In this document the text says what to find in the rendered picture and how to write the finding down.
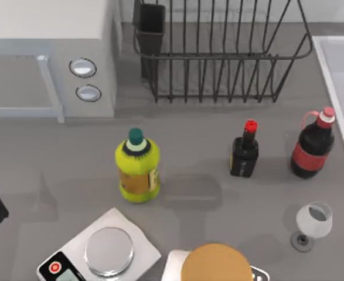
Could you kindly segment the yellow-green bottle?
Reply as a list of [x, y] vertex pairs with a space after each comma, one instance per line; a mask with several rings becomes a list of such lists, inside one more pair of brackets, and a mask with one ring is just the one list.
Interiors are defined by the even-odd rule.
[[145, 203], [158, 195], [160, 155], [159, 146], [141, 129], [129, 130], [128, 139], [115, 150], [120, 192], [126, 200]]

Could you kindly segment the small black square bottle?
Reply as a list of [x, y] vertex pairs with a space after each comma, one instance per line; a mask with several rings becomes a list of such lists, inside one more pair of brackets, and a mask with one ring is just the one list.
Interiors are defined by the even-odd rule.
[[249, 119], [244, 125], [242, 136], [236, 137], [231, 147], [230, 174], [249, 178], [259, 156], [259, 144], [256, 140], [258, 123]]

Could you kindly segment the small microwave knob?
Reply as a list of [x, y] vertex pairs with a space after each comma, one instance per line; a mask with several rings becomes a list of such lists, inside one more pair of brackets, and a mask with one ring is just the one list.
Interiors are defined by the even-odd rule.
[[77, 87], [75, 94], [84, 102], [97, 102], [102, 96], [100, 89], [91, 84]]

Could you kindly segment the large microwave knob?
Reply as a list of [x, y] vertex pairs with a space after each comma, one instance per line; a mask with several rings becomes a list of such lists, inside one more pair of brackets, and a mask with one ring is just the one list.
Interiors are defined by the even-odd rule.
[[87, 58], [79, 58], [69, 63], [69, 70], [76, 77], [90, 78], [97, 72], [97, 67], [93, 61]]

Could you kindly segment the black cutlery holder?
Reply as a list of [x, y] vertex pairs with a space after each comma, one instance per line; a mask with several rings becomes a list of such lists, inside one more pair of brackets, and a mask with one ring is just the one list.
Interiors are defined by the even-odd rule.
[[153, 81], [162, 40], [165, 33], [166, 8], [161, 4], [149, 4], [144, 0], [134, 0], [133, 25], [139, 44], [142, 78]]

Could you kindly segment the white kitchen scale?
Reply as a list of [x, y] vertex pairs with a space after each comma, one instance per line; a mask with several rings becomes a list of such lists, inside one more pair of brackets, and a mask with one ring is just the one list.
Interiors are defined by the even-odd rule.
[[138, 281], [161, 258], [143, 231], [112, 208], [50, 255], [39, 281]]

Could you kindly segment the pale microwave oven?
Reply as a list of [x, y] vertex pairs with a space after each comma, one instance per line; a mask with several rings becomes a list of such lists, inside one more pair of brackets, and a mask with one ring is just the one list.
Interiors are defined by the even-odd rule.
[[[118, 0], [0, 0], [0, 118], [112, 118], [121, 52]], [[94, 62], [90, 78], [69, 63]], [[77, 87], [100, 89], [97, 102], [80, 100]]]

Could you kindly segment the dark red-label bottle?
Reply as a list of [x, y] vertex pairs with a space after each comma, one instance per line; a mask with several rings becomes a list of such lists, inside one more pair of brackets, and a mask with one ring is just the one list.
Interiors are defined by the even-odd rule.
[[302, 130], [290, 160], [291, 170], [296, 176], [309, 179], [322, 170], [335, 142], [334, 122], [335, 109], [332, 107], [304, 115]]

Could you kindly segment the clear wine glass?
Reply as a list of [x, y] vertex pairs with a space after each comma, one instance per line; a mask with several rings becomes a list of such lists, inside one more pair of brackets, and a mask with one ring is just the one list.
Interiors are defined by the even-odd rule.
[[291, 245], [306, 253], [312, 250], [317, 239], [326, 237], [332, 230], [333, 214], [327, 203], [311, 202], [303, 206], [295, 216], [297, 230], [291, 235]]

